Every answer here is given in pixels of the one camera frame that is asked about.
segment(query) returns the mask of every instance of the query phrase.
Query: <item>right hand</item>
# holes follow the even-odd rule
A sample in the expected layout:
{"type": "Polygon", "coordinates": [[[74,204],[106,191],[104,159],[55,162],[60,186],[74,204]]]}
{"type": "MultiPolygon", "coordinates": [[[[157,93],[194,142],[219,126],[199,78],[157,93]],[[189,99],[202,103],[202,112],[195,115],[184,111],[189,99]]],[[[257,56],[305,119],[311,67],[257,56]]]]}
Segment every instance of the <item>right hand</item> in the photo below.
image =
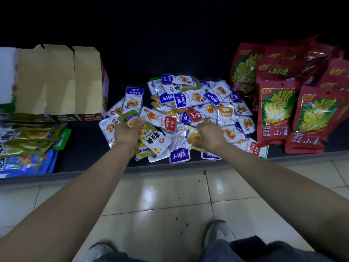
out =
{"type": "Polygon", "coordinates": [[[228,143],[223,135],[222,128],[218,124],[204,121],[197,125],[197,129],[200,130],[203,139],[193,143],[194,147],[204,148],[210,153],[217,154],[219,149],[228,143]]]}

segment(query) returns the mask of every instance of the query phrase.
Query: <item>open cardboard box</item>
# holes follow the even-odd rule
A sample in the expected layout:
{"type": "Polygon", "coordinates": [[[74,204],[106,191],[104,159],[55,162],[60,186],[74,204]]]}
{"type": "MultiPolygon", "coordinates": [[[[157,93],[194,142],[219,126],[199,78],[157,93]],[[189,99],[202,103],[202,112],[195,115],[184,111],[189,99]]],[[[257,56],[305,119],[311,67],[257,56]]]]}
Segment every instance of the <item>open cardboard box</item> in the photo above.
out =
{"type": "Polygon", "coordinates": [[[109,79],[93,47],[19,49],[16,112],[60,122],[105,118],[109,79]]]}

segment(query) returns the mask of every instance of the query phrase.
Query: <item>cardboard box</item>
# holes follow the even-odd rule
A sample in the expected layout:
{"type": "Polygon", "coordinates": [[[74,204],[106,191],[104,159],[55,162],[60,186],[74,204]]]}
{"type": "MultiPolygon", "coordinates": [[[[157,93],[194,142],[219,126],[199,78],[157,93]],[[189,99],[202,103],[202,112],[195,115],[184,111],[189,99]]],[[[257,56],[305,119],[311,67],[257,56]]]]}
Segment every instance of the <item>cardboard box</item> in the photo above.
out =
{"type": "Polygon", "coordinates": [[[40,46],[19,49],[16,112],[45,114],[47,94],[46,51],[40,46]]]}
{"type": "Polygon", "coordinates": [[[0,47],[0,111],[14,111],[18,50],[0,47]]]}
{"type": "Polygon", "coordinates": [[[44,44],[47,56],[46,112],[60,122],[80,120],[75,111],[74,52],[44,44]]]}
{"type": "Polygon", "coordinates": [[[76,113],[82,121],[102,120],[107,113],[109,79],[93,47],[73,47],[76,113]]]}

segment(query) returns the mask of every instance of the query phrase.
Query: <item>hand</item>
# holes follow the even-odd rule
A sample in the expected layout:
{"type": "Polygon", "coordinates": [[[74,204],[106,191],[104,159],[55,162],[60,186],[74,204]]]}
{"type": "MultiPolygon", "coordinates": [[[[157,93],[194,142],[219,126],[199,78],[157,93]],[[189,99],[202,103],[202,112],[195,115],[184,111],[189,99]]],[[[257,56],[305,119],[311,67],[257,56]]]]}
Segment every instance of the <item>hand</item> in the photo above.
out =
{"type": "Polygon", "coordinates": [[[217,155],[219,149],[228,143],[223,135],[222,128],[218,124],[204,121],[197,125],[197,129],[200,130],[203,139],[193,143],[194,147],[204,148],[208,152],[217,155]]]}
{"type": "Polygon", "coordinates": [[[128,128],[122,124],[118,124],[115,126],[115,146],[124,145],[127,150],[132,151],[132,155],[134,154],[134,147],[137,144],[139,130],[144,125],[144,117],[138,118],[137,122],[133,125],[132,128],[128,128]]]}

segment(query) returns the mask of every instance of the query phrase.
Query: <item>shoe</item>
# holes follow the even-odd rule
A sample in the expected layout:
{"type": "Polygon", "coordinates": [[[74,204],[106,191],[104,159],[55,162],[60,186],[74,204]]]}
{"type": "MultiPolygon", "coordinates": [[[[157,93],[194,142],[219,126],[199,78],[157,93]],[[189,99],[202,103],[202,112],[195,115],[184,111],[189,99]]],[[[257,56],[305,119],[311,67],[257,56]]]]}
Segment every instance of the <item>shoe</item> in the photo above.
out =
{"type": "Polygon", "coordinates": [[[83,261],[93,262],[94,260],[110,252],[117,252],[117,249],[112,242],[98,242],[89,248],[86,254],[86,258],[83,261]]]}
{"type": "Polygon", "coordinates": [[[205,235],[203,246],[207,247],[210,243],[218,240],[226,240],[228,242],[235,241],[235,235],[229,228],[228,224],[222,220],[216,220],[211,224],[208,224],[205,235]]]}

